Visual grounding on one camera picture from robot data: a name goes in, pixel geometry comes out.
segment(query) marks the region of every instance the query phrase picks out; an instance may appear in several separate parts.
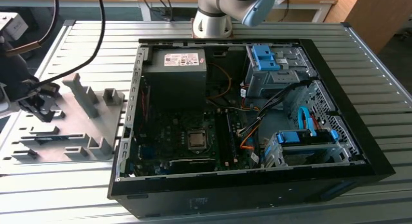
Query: orange cable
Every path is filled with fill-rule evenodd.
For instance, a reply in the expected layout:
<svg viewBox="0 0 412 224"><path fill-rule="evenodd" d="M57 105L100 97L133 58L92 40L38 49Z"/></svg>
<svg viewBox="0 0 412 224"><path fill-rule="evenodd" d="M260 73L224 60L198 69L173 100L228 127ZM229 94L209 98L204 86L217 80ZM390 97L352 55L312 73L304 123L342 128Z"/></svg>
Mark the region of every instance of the orange cable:
<svg viewBox="0 0 412 224"><path fill-rule="evenodd" d="M244 148L244 143L246 141L246 139L250 137L250 135L253 134L253 132L256 131L256 129L258 128L260 123L256 125L256 127L252 129L250 133L246 135L245 139L242 140L241 144L240 144L240 148Z"/></svg>
<svg viewBox="0 0 412 224"><path fill-rule="evenodd" d="M222 95L226 94L226 92L229 92L230 87L232 87L232 78L230 78L229 74L226 73L226 71L218 65L216 65L214 63L209 63L209 65L216 66L221 70L221 72L225 74L225 76L226 76L226 78L229 80L229 84L226 86L226 90L221 94L218 94L218 95L213 95L213 96L206 97L206 99L213 99L213 98L221 97Z"/></svg>

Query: aluminum slotted table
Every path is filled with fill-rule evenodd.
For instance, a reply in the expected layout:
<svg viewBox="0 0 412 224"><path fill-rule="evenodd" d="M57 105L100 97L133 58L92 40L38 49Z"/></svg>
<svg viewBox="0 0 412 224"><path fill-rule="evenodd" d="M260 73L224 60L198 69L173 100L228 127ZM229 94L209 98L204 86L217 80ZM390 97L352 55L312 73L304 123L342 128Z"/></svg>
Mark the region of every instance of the aluminum slotted table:
<svg viewBox="0 0 412 224"><path fill-rule="evenodd" d="M92 54L98 21L65 22L37 71L56 74ZM112 160L86 163L21 164L0 168L0 222L68 223L210 222L362 223L412 220L412 97L357 37L341 24L276 23L248 28L233 24L236 38L312 39L393 165L396 174L358 187L326 203L137 220L106 199ZM93 62L78 73L93 91L114 87L128 98L140 38L189 38L189 22L108 22ZM18 135L22 113L0 135L1 146ZM124 115L117 135L121 135Z"/></svg>

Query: floor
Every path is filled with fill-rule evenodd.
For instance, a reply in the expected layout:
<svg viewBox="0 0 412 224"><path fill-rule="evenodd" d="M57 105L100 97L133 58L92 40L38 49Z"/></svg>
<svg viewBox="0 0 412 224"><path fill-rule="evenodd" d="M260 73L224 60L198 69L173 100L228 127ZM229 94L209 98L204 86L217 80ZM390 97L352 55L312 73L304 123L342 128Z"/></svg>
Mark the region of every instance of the floor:
<svg viewBox="0 0 412 224"><path fill-rule="evenodd" d="M26 33L26 41L37 40L41 35L45 33L49 22L53 16L52 8L30 8L33 17L36 18L36 22L38 24L38 29L34 32ZM136 8L105 8L106 12L106 20L142 20L140 9ZM152 16L153 20L160 20L161 14L160 12L154 12L156 14ZM196 9L173 9L174 20L189 20L190 17L194 17ZM58 15L58 24L54 29L52 38L48 40L45 45L33 52L32 56L28 56L26 63L29 67L29 71L34 74L37 67L42 61L44 55L48 51L48 48L52 44L52 40L54 39L60 27L62 25L64 20L100 20L100 13L97 8L60 8ZM382 63L394 74L396 78L406 88L406 90L412 93L412 37L400 40L398 37L393 37L389 41L388 45L377 55L381 59ZM6 119L0 119L0 131L5 124Z"/></svg>

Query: black cable harness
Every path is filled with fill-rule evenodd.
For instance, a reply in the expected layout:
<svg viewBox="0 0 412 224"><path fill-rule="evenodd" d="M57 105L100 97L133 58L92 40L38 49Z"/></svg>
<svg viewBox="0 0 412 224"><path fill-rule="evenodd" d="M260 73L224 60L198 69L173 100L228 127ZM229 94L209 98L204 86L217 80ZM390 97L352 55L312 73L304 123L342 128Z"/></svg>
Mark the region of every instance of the black cable harness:
<svg viewBox="0 0 412 224"><path fill-rule="evenodd" d="M262 107L260 108L256 120L238 132L240 134L245 133L249 129L252 129L257 124L260 124L262 117L266 114L266 111L270 110L272 107L278 105L282 102L282 99L289 91L294 90L297 87L308 86L312 83L312 80L302 80L298 83L289 84L282 90L280 90L265 102Z"/></svg>
<svg viewBox="0 0 412 224"><path fill-rule="evenodd" d="M150 6L146 0L142 0L146 7L149 8L150 13L157 17L157 19L160 20L165 20L162 17L158 16L157 13L160 13L160 10L154 10ZM173 20L173 8L172 8L172 3L168 0L168 6L166 4L162 2L162 0L158 0L165 8L165 13L168 13L168 20L172 21Z"/></svg>
<svg viewBox="0 0 412 224"><path fill-rule="evenodd" d="M104 37L104 31L105 31L105 12L104 12L102 0L98 0L98 6L100 6L101 28L100 28L98 41L97 41L97 45L96 45L94 52L93 52L92 56L89 57L89 59L85 62L82 62L78 66L76 66L70 70L65 71L64 73L58 74L57 76L54 76L49 79L45 79L41 82L36 83L33 85L33 89L41 87L42 85L50 83L52 81L54 81L57 79L65 77L66 75L74 73L77 70L80 70L82 67L85 67L93 61L93 59L96 58L98 50L100 50L100 46L101 46L101 43L102 43L102 37Z"/></svg>
<svg viewBox="0 0 412 224"><path fill-rule="evenodd" d="M284 10L284 15L282 15L282 18L281 18L277 22L284 21L285 17L288 16L288 13L289 13L289 0L285 0L285 10Z"/></svg>

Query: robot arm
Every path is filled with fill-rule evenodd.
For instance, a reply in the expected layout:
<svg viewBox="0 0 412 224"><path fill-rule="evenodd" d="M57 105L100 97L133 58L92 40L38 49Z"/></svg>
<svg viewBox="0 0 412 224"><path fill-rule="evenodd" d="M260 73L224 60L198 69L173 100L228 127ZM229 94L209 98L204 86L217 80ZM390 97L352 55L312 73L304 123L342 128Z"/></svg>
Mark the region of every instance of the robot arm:
<svg viewBox="0 0 412 224"><path fill-rule="evenodd" d="M0 13L0 18L0 117L22 109L49 122L58 85L49 83L34 88L38 79L30 75L21 56L5 56L12 49L6 39L17 40L28 27L17 13Z"/></svg>
<svg viewBox="0 0 412 224"><path fill-rule="evenodd" d="M230 17L246 26L258 25L273 6L274 0L198 0L193 20L197 38L226 38L232 34Z"/></svg>

